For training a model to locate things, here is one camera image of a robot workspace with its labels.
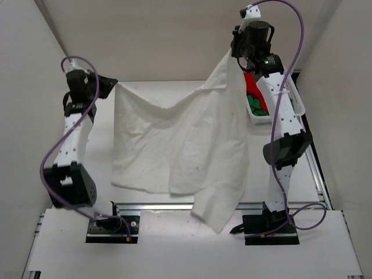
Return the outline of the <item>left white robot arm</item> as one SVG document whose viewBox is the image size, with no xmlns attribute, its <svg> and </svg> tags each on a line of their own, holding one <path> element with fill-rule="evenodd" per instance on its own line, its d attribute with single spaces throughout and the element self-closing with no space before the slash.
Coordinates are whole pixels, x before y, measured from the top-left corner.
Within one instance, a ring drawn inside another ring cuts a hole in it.
<svg viewBox="0 0 372 279">
<path fill-rule="evenodd" d="M 83 165 L 88 136 L 94 125 L 96 99 L 106 99 L 118 80 L 97 76 L 92 71 L 74 69 L 66 73 L 69 91 L 63 97 L 65 140 L 58 144 L 52 166 L 42 175 L 56 208 L 74 206 L 92 219 L 102 219 L 110 233 L 120 230 L 122 219 L 114 202 L 97 194 L 95 182 Z"/>
</svg>

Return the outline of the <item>white t shirt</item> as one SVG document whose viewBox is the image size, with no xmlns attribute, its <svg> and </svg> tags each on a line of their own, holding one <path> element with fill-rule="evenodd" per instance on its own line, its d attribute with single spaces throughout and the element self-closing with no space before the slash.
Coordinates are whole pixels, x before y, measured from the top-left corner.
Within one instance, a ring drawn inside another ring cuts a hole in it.
<svg viewBox="0 0 372 279">
<path fill-rule="evenodd" d="M 113 185 L 150 194 L 191 195 L 191 213 L 220 233 L 248 175 L 246 85 L 226 53 L 208 79 L 165 107 L 115 88 Z"/>
</svg>

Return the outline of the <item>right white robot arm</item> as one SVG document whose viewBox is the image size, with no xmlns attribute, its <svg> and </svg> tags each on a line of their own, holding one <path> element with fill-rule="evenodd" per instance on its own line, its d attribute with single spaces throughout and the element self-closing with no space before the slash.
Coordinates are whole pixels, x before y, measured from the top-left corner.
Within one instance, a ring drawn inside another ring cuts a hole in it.
<svg viewBox="0 0 372 279">
<path fill-rule="evenodd" d="M 282 225 L 276 212 L 287 207 L 290 179 L 298 159 L 312 141 L 297 119 L 288 91 L 285 70 L 280 57 L 271 52 L 274 27 L 261 20 L 236 26 L 232 32 L 232 56 L 245 59 L 245 72 L 253 75 L 266 103 L 272 122 L 271 140 L 263 147 L 263 156 L 270 166 L 269 188 L 264 205 L 270 212 L 261 218 L 261 225 L 273 233 Z"/>
</svg>

